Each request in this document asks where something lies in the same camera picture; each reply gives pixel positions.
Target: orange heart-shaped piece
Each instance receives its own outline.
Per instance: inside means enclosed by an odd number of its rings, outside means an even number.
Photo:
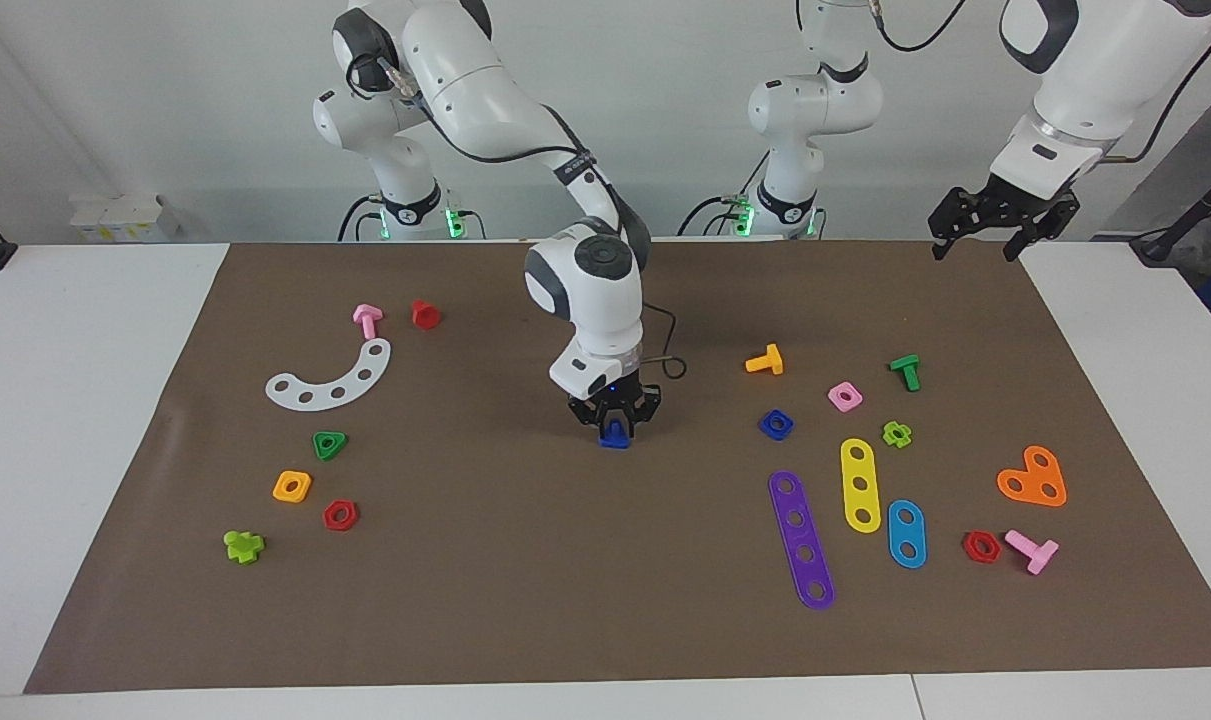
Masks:
[[[1067,502],[1067,483],[1054,453],[1031,445],[1022,451],[1027,470],[1001,470],[997,486],[1001,495],[1018,502],[1062,507]]]

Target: pink nut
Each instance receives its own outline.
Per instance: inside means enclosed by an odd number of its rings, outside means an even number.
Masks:
[[[851,384],[838,384],[837,387],[830,388],[828,401],[832,401],[837,410],[848,413],[862,404],[862,393]]]
[[[1041,570],[1048,565],[1050,557],[1058,552],[1058,543],[1054,541],[1045,541],[1045,545],[1037,545],[1031,542],[1025,534],[1018,532],[1018,530],[1009,530],[1006,532],[1006,542],[1010,543],[1017,552],[1025,553],[1027,555],[1027,571],[1033,575],[1039,575]]]
[[[352,311],[352,323],[361,326],[366,340],[373,340],[377,336],[377,333],[373,332],[373,324],[378,319],[381,319],[381,310],[373,305],[361,304]]]

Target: red hexagonal nut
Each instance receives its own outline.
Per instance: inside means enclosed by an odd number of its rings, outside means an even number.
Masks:
[[[441,311],[426,300],[415,300],[411,304],[409,317],[419,329],[425,329],[425,332],[441,324]]]
[[[1001,543],[997,542],[997,537],[986,530],[966,532],[964,545],[970,560],[982,561],[985,565],[991,565],[1001,557]]]
[[[325,526],[339,532],[352,529],[358,518],[361,512],[357,511],[357,503],[350,500],[335,500],[325,509]]]

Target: plastic toy piece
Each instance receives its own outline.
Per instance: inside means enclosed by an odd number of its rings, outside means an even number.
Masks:
[[[876,455],[859,438],[840,444],[840,486],[846,523],[859,532],[880,529],[880,491],[876,488]]]
[[[328,384],[305,384],[293,373],[266,381],[266,397],[286,410],[320,413],[356,401],[378,382],[391,361],[391,342],[380,336],[361,346],[361,356],[348,374]]]
[[[752,357],[746,363],[747,373],[759,373],[761,370],[769,370],[775,375],[784,374],[784,356],[779,353],[777,345],[769,342],[765,346],[765,355],[761,357]]]
[[[912,428],[907,425],[900,424],[897,420],[890,420],[885,424],[885,434],[880,436],[884,438],[885,445],[896,447],[899,450],[911,445],[912,443]]]
[[[350,500],[335,500],[325,509],[325,526],[338,532],[348,532],[361,519],[357,503]]]
[[[832,405],[836,405],[837,410],[848,413],[855,407],[862,405],[862,393],[859,392],[859,388],[853,387],[853,384],[838,384],[837,387],[830,388],[828,401],[832,401]]]
[[[258,553],[263,552],[263,547],[265,547],[262,536],[256,536],[252,532],[236,532],[236,530],[226,530],[222,536],[222,543],[226,546],[226,559],[240,561],[241,565],[258,561]]]
[[[986,532],[986,530],[970,530],[965,532],[965,546],[966,555],[970,555],[972,561],[982,561],[985,565],[991,565],[993,561],[1001,559],[1001,543],[997,542],[997,537],[992,532]]]
[[[1039,575],[1041,570],[1048,565],[1050,557],[1058,552],[1058,543],[1054,541],[1045,541],[1045,545],[1037,545],[1031,542],[1025,534],[1018,532],[1018,530],[1009,530],[1006,532],[1006,542],[1010,543],[1017,552],[1025,553],[1027,555],[1027,571],[1033,575]]]
[[[916,367],[922,363],[919,356],[903,355],[889,364],[889,369],[903,374],[903,384],[907,384],[907,392],[920,391],[922,381],[916,375]]]
[[[424,332],[441,324],[441,311],[426,300],[415,300],[409,304],[409,319]]]
[[[373,340],[378,336],[373,324],[379,319],[381,319],[381,310],[373,305],[357,305],[357,309],[352,311],[352,323],[361,326],[366,340]]]
[[[925,514],[916,502],[896,500],[889,503],[889,555],[908,570],[919,569],[929,559]]]
[[[632,447],[632,438],[627,437],[627,431],[622,428],[622,420],[610,420],[604,436],[599,438],[601,447],[609,447],[610,450],[627,450]]]
[[[782,410],[770,410],[761,419],[759,427],[761,432],[768,434],[771,439],[784,442],[784,439],[787,439],[787,436],[792,434],[792,428],[796,427],[796,424]]]
[[[308,500],[308,489],[312,488],[312,476],[298,470],[286,470],[276,478],[272,497],[281,502],[303,502]]]
[[[1001,470],[997,486],[1001,495],[1018,502],[1062,507],[1067,502],[1067,483],[1054,453],[1044,447],[1027,447],[1022,451],[1027,470]]]
[[[774,501],[777,531],[784,536],[796,597],[811,610],[832,606],[837,588],[832,584],[823,545],[819,542],[819,528],[810,515],[810,503],[805,501],[805,486],[800,478],[780,470],[769,478],[769,495]]]
[[[312,436],[312,450],[316,451],[316,459],[321,462],[329,462],[331,460],[334,460],[334,456],[339,454],[345,445],[348,445],[348,436],[344,433],[322,430],[322,432],[317,432]]]

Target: purple bar with holes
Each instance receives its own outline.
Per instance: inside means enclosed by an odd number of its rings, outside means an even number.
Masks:
[[[769,495],[774,500],[777,531],[784,536],[784,548],[787,548],[796,595],[802,605],[823,610],[837,600],[837,591],[828,574],[828,561],[823,559],[810,505],[805,501],[805,486],[800,484],[800,478],[780,470],[769,478]]]

